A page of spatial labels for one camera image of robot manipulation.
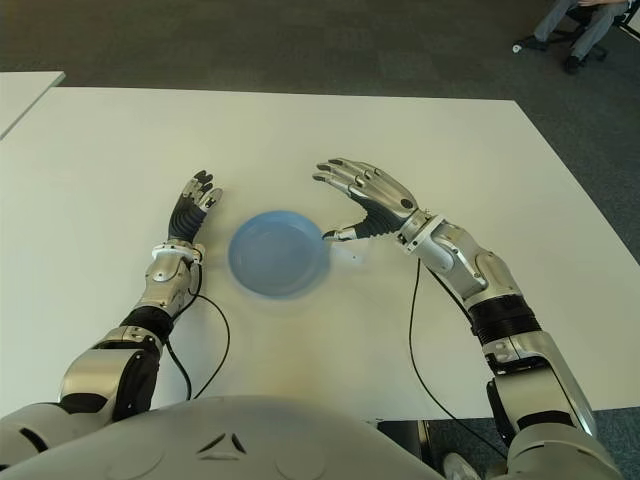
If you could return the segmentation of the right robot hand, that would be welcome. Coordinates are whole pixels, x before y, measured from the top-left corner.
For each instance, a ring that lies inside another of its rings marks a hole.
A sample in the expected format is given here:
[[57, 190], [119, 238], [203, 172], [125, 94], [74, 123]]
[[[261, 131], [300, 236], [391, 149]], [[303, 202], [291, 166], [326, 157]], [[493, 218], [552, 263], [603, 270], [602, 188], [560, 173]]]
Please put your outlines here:
[[418, 210], [406, 187], [371, 164], [334, 158], [316, 168], [312, 175], [315, 181], [342, 192], [365, 211], [363, 220], [327, 231], [324, 240], [345, 242], [398, 232]]

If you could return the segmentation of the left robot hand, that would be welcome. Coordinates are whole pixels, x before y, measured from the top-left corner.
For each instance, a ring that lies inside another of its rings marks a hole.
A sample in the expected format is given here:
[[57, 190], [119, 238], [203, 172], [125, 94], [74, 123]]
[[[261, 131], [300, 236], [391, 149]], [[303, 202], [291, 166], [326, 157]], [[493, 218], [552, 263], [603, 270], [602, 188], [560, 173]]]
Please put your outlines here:
[[197, 172], [180, 193], [168, 224], [168, 240], [193, 243], [207, 214], [219, 202], [223, 190], [213, 185], [214, 176]]

